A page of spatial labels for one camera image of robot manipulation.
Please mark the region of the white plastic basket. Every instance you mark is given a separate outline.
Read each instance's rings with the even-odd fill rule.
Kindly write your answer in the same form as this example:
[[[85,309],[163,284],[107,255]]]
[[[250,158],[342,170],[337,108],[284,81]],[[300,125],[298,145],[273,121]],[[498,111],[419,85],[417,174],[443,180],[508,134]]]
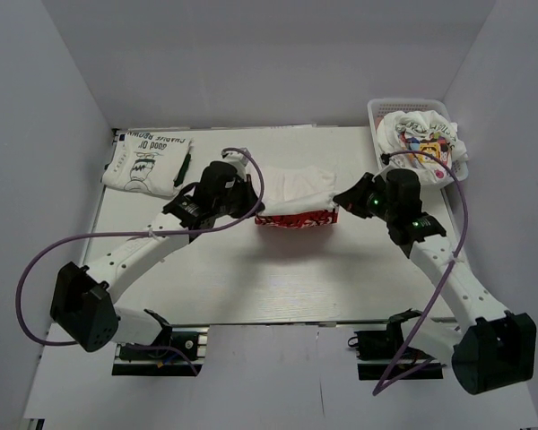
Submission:
[[[435,110],[442,116],[444,116],[449,122],[455,123],[451,120],[445,105],[442,102],[434,99],[373,99],[368,103],[371,135],[373,139],[374,150],[377,155],[377,163],[382,173],[386,173],[388,170],[394,168],[389,166],[390,158],[393,155],[391,153],[381,153],[377,145],[376,132],[380,120],[386,114],[395,111],[411,112],[427,110]],[[468,177],[467,161],[448,169],[452,170],[455,173],[456,178],[460,181],[464,181]]]

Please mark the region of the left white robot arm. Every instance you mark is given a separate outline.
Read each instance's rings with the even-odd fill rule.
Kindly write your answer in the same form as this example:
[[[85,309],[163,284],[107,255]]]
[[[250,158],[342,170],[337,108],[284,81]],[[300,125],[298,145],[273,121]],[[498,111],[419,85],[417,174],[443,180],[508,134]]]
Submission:
[[[217,219],[247,219],[261,207],[247,161],[231,151],[211,162],[141,233],[82,267],[70,262],[57,274],[52,319],[85,351],[110,342],[141,345],[151,357],[171,347],[171,326],[149,309],[132,311],[117,301],[139,278],[170,254],[210,233]]]

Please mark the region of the white t-shirt colourful cartoon print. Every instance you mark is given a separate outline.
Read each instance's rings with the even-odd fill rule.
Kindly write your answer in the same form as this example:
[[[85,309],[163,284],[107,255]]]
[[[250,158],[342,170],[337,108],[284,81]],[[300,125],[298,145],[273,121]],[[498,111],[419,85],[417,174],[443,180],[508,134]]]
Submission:
[[[435,110],[388,113],[376,137],[380,152],[393,155],[389,166],[410,169],[423,186],[445,187],[452,182],[447,170],[468,160],[457,124]]]

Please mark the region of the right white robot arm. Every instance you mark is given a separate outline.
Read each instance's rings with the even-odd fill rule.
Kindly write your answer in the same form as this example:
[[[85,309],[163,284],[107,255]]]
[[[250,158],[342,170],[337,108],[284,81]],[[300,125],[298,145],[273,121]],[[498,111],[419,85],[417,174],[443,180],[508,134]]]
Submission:
[[[362,219],[386,223],[392,242],[430,280],[452,311],[452,331],[431,322],[426,312],[392,316],[386,344],[398,357],[419,349],[451,367],[472,394],[530,380],[534,374],[536,325],[528,314],[514,314],[459,260],[444,227],[422,208],[421,184],[407,169],[386,176],[365,174],[334,202]]]

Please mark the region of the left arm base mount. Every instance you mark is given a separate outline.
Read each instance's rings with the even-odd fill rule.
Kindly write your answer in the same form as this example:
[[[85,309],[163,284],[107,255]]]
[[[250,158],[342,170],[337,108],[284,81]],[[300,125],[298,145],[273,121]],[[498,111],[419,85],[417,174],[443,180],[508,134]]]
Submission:
[[[118,345],[113,376],[196,377],[205,359],[208,329],[174,328],[156,346]]]

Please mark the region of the folded Charlie Brown t-shirt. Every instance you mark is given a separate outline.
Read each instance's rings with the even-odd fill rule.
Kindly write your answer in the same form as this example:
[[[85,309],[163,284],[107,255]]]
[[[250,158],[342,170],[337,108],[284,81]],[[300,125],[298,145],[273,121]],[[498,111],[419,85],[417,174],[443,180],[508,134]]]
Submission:
[[[193,139],[173,132],[118,133],[102,184],[132,193],[172,198],[185,181]]]

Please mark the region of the white t-shirt red print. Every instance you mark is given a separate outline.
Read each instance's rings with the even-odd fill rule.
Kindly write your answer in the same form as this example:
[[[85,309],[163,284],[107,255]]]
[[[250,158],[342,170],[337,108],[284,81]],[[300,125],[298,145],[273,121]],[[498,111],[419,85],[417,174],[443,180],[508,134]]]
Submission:
[[[303,229],[332,225],[338,220],[336,174],[315,166],[261,168],[264,208],[255,215],[259,227]]]

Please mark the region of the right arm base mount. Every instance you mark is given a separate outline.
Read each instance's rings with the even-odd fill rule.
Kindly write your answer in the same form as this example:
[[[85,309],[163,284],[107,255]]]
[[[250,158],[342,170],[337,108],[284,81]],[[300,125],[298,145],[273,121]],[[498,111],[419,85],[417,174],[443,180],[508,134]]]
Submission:
[[[356,331],[348,339],[347,346],[356,353],[360,381],[377,381],[400,348],[398,343],[391,343],[387,330]],[[421,350],[411,347],[404,351],[387,379],[405,374],[429,359],[428,364],[415,373],[407,374],[404,380],[442,380],[443,365]]]

